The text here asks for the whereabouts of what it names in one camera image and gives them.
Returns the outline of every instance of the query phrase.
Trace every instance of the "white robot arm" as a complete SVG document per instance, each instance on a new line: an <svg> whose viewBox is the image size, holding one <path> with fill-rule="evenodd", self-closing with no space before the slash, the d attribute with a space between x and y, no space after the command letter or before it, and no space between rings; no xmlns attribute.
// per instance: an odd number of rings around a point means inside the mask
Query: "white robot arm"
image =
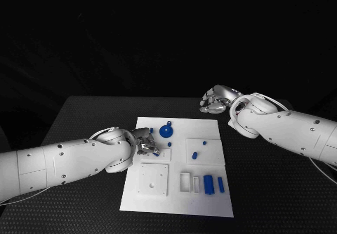
<svg viewBox="0 0 337 234"><path fill-rule="evenodd" d="M235 89L216 85L205 94L200 105L209 99L206 113L222 113L229 107L229 126L249 138L261 135L265 140L328 164L337 164L337 122L297 111L278 111L266 98L253 93L243 95Z"/></svg>
<svg viewBox="0 0 337 234"><path fill-rule="evenodd" d="M109 128L94 140L79 139L0 154L0 201L27 192L71 183L98 174L121 172L138 154L154 152L148 128L133 131Z"/></svg>

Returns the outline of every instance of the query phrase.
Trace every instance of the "robotic hand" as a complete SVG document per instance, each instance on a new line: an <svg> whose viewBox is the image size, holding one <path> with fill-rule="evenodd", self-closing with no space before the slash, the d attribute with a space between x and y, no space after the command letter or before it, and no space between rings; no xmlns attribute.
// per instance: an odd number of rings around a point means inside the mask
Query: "robotic hand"
<svg viewBox="0 0 337 234"><path fill-rule="evenodd" d="M160 149L148 128L108 128L79 139L0 154L0 201L98 174L121 172L138 154Z"/></svg>
<svg viewBox="0 0 337 234"><path fill-rule="evenodd" d="M216 85L203 95L200 106L209 99L205 113L219 114L229 107L229 126L245 137L265 140L328 164L337 165L337 122L289 111L272 98L259 93L243 95L235 89Z"/></svg>

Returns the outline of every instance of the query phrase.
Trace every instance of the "blue object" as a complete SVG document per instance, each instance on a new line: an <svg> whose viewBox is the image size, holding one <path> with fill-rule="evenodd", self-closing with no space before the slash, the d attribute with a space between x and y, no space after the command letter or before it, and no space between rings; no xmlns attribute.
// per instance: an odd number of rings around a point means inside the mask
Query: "blue object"
<svg viewBox="0 0 337 234"><path fill-rule="evenodd" d="M164 138L169 138L171 136L171 134L173 134L173 128L171 128L171 122L169 121L167 125L164 125L160 128L160 136Z"/></svg>
<svg viewBox="0 0 337 234"><path fill-rule="evenodd" d="M193 156L192 156L193 159L197 158L197 152L193 153Z"/></svg>
<svg viewBox="0 0 337 234"><path fill-rule="evenodd" d="M220 193L225 193L225 189L223 189L223 179L222 179L220 177L217 177L217 182L219 182Z"/></svg>
<svg viewBox="0 0 337 234"><path fill-rule="evenodd" d="M213 177L210 175L203 176L203 185L205 185L205 193L207 195L215 194Z"/></svg>

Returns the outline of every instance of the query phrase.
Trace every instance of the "black background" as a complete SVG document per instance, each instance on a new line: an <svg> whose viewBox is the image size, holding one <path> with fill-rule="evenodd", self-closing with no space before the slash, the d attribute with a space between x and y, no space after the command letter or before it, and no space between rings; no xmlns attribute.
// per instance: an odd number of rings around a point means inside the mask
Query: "black background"
<svg viewBox="0 0 337 234"><path fill-rule="evenodd" d="M1 15L0 126L12 149L40 144L71 95L202 97L223 84L337 120L328 1L99 8Z"/></svg>

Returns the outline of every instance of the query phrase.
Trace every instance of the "table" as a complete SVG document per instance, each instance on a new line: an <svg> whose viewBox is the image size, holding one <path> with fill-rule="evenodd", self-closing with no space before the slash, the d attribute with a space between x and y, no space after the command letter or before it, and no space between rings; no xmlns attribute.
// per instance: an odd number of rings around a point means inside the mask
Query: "table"
<svg viewBox="0 0 337 234"><path fill-rule="evenodd" d="M217 115L202 113L199 101L179 97L73 96L66 100L43 145L86 138L112 126L133 130L138 116L216 119L235 218L120 211L127 171L109 174L104 170L7 205L0 232L334 233L336 184L304 156L272 145L261 136L245 138L228 125L228 111ZM292 109L287 100L279 102Z"/></svg>

